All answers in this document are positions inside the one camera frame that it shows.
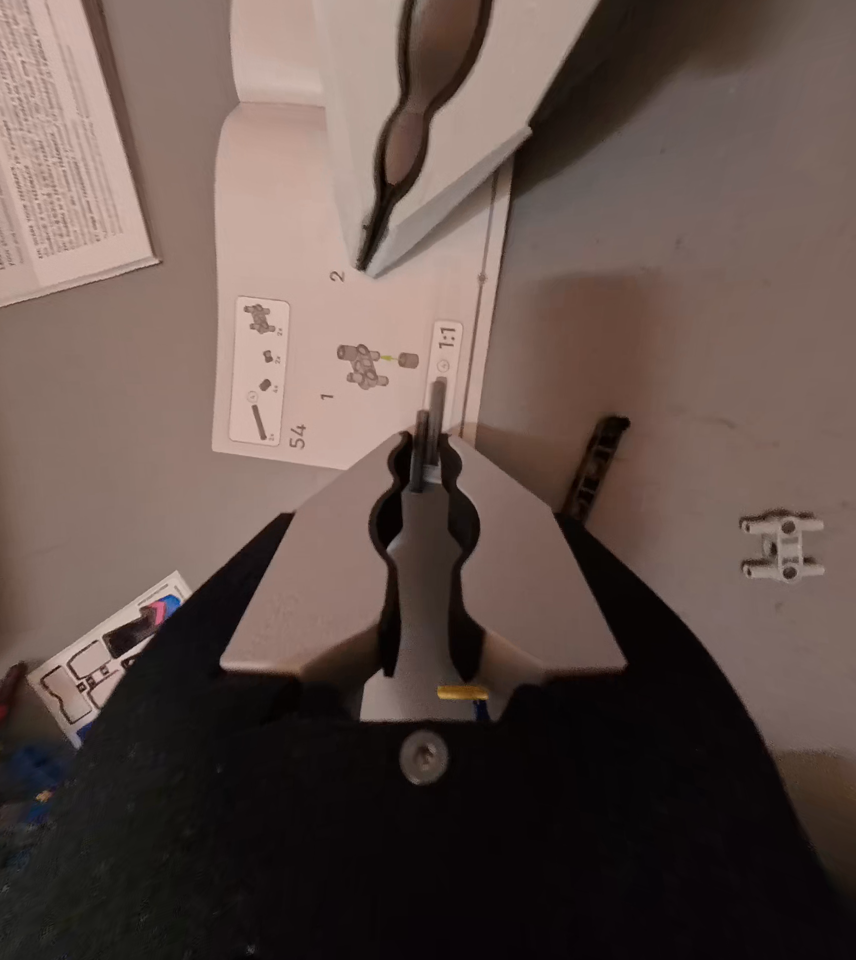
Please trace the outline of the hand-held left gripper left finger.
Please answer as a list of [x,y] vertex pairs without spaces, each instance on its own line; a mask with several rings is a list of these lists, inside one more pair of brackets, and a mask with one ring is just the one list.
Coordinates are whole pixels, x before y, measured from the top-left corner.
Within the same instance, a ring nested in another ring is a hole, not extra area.
[[398,568],[413,437],[388,436],[310,497],[286,532],[219,659],[233,675],[338,693],[360,719],[366,683],[397,665]]

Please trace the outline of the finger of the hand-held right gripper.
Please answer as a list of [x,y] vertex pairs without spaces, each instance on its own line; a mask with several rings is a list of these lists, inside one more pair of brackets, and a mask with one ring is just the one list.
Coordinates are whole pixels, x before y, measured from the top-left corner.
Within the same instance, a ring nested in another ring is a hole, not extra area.
[[599,2],[403,2],[359,268],[389,270],[495,173]]
[[349,262],[392,270],[398,207],[417,177],[410,100],[416,2],[314,2],[331,169]]

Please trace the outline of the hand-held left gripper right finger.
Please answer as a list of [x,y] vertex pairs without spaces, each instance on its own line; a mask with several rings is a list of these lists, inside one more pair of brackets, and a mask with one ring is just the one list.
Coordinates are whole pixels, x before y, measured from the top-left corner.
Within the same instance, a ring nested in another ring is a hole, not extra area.
[[441,437],[441,482],[459,550],[447,617],[458,677],[507,701],[523,686],[622,674],[552,509],[458,437]]

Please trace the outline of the lego instruction booklet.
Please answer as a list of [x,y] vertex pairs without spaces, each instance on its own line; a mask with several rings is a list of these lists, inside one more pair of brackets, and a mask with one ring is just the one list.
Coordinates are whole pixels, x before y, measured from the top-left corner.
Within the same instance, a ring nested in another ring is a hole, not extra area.
[[344,246],[311,2],[230,4],[239,104],[215,172],[218,342],[211,446],[344,470],[413,426],[477,441],[512,160],[381,278]]

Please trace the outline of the dark grey lego axle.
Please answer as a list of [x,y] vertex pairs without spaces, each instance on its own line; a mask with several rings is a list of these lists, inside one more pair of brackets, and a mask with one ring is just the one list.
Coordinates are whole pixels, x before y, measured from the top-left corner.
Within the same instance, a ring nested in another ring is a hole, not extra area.
[[417,412],[412,436],[409,490],[413,494],[424,491],[429,482],[429,470],[437,463],[437,445],[440,435],[438,415],[431,409]]

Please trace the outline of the light grey lego connector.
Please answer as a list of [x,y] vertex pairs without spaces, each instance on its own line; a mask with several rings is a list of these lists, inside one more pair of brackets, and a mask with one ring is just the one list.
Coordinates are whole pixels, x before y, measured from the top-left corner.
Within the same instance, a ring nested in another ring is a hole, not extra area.
[[742,517],[739,526],[744,534],[760,540],[760,556],[741,564],[746,579],[796,584],[824,576],[824,566],[805,550],[805,535],[825,529],[824,521],[813,513],[769,510]]

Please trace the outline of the black lego beam with pin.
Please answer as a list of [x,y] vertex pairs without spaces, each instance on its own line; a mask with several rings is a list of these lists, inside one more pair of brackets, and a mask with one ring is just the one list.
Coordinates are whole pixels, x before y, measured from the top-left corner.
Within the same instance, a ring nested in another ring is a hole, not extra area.
[[564,501],[562,512],[566,517],[587,525],[606,474],[630,426],[630,419],[619,414],[608,414],[597,421]]

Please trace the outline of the blue and black sticker sheet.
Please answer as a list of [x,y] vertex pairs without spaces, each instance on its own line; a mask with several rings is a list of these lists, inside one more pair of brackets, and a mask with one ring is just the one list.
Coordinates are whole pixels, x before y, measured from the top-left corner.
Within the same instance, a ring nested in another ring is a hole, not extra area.
[[146,645],[191,594],[174,571],[27,675],[30,688],[75,749]]

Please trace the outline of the white printed leaflet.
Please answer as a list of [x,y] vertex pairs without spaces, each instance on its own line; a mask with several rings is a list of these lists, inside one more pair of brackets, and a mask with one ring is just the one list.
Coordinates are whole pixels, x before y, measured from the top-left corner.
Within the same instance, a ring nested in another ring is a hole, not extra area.
[[159,263],[101,2],[0,1],[0,307]]

